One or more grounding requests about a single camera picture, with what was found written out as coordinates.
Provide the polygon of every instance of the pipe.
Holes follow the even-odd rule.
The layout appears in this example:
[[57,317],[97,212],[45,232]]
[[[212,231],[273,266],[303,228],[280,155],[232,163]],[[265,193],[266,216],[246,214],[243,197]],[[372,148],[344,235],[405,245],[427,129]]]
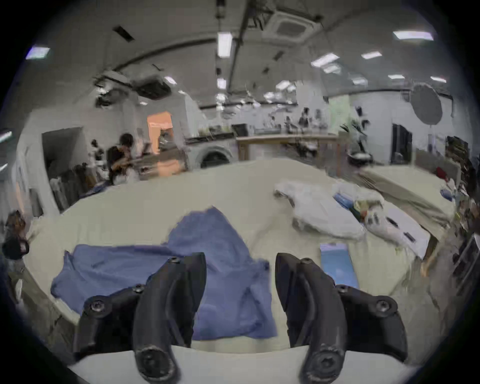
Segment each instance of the pipe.
[[254,9],[254,7],[255,7],[255,0],[249,0],[249,2],[247,4],[247,8],[245,9],[245,12],[243,13],[243,19],[242,19],[241,25],[240,25],[239,37],[237,39],[237,43],[235,44],[235,52],[233,53],[233,62],[232,62],[232,66],[230,68],[230,75],[228,76],[227,93],[230,93],[233,73],[235,71],[235,66],[237,65],[237,56],[238,56],[238,53],[239,53],[239,50],[240,50],[240,46],[243,45],[243,35],[245,34],[245,31],[247,30],[248,19],[250,19],[250,12],[251,12],[252,9]]
[[183,43],[178,43],[178,44],[173,44],[167,47],[163,47],[160,49],[156,49],[147,53],[144,53],[143,55],[137,56],[133,59],[130,59],[122,64],[117,65],[113,70],[115,72],[121,71],[123,68],[128,67],[131,64],[138,63],[140,61],[143,61],[145,59],[148,59],[153,56],[161,55],[162,53],[166,52],[171,52],[175,51],[177,49],[183,49],[183,48],[189,48],[189,47],[195,47],[198,45],[203,45],[203,44],[214,44],[216,43],[216,37],[211,37],[211,38],[205,38],[205,39],[200,39],[200,40],[191,40],[191,41],[185,41]]

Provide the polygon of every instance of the ceiling light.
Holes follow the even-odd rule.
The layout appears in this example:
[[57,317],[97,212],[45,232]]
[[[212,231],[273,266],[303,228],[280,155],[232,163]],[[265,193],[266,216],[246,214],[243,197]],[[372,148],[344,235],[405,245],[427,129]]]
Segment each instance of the ceiling light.
[[408,39],[433,40],[433,36],[430,32],[394,31],[393,34],[400,40],[408,40]]
[[340,70],[340,66],[338,66],[337,64],[332,64],[332,65],[329,65],[328,67],[324,68],[325,73],[332,73],[332,72],[336,72],[338,70]]
[[439,81],[441,83],[446,83],[447,80],[443,79],[442,77],[435,77],[435,76],[430,76],[432,80]]
[[219,103],[224,103],[225,100],[227,99],[227,96],[225,96],[224,93],[217,93],[217,95],[215,96],[215,99],[216,99]]
[[5,140],[8,140],[12,137],[12,131],[2,133],[0,135],[0,143],[3,143]]
[[48,51],[50,51],[50,48],[33,46],[28,51],[25,59],[26,60],[43,59],[47,55]]
[[177,85],[177,82],[173,80],[170,76],[165,76],[165,80],[167,80],[172,85]]
[[216,80],[216,86],[218,89],[226,89],[227,81],[225,79],[219,78]]
[[355,85],[367,85],[368,81],[364,77],[357,77],[356,79],[352,79]]
[[218,57],[230,57],[230,51],[232,49],[232,34],[230,32],[218,32],[217,43]]
[[317,60],[312,61],[311,64],[312,67],[320,68],[321,66],[331,63],[338,58],[339,57],[335,53],[327,53],[326,55],[319,57]]
[[283,91],[285,88],[287,88],[291,84],[290,81],[288,80],[282,80],[276,85],[276,89],[279,89],[280,91]]
[[374,57],[380,57],[382,54],[379,51],[367,52],[362,54],[365,60],[373,59]]

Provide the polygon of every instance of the ceiling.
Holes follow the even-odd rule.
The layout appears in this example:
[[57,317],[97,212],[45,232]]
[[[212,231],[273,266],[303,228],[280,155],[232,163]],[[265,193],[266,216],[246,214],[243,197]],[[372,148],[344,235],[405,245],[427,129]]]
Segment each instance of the ceiling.
[[[285,0],[258,1],[273,10],[283,6],[322,16],[322,28],[302,44],[267,40],[260,28],[249,22],[231,77],[231,101],[238,102],[246,90],[258,101],[274,91],[281,80],[314,80],[325,95],[366,89],[410,87],[415,81],[432,84],[439,92],[460,93],[463,80],[460,69],[449,57],[432,27],[414,10],[403,8],[397,0]],[[226,1],[221,30],[239,37],[247,1]],[[92,106],[96,97],[94,79],[105,70],[121,67],[119,72],[135,81],[151,75],[172,76],[174,90],[186,91],[200,107],[215,104],[216,68],[228,79],[233,64],[216,58],[215,37],[219,29],[215,18],[215,0],[104,0],[82,1],[71,6],[39,35],[37,43],[51,48],[43,60],[25,61],[12,85],[6,108],[0,116],[2,127],[13,129],[18,137],[28,113],[39,107],[55,105]],[[121,25],[134,41],[126,42],[112,28]],[[420,43],[396,40],[398,29],[432,32],[434,41]],[[210,39],[188,48],[171,49],[144,60],[128,61],[161,48],[200,39]],[[274,56],[283,51],[283,56]],[[364,60],[362,53],[379,50],[383,56]],[[341,74],[325,74],[310,63],[334,52],[340,58]],[[263,74],[265,67],[268,74]],[[400,73],[404,82],[391,81],[387,75]],[[353,77],[364,77],[368,85],[354,85]],[[430,76],[447,79],[434,82]]]

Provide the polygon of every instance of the blue booklet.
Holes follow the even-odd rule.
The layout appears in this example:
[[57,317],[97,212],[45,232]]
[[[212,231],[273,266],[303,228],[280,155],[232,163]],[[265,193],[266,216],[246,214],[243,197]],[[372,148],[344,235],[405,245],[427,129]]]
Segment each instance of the blue booklet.
[[333,278],[335,284],[360,289],[346,244],[320,244],[320,261],[323,271]]

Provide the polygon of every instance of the doorway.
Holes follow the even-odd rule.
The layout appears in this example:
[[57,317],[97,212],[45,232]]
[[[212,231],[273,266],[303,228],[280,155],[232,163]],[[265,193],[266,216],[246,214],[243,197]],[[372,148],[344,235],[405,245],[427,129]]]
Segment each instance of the doorway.
[[169,141],[173,141],[172,116],[168,112],[161,112],[147,117],[148,136],[152,143],[152,151],[160,152],[158,139],[161,134],[166,134]]
[[88,150],[82,128],[42,134],[45,170],[60,212],[77,202],[96,179],[87,168]]

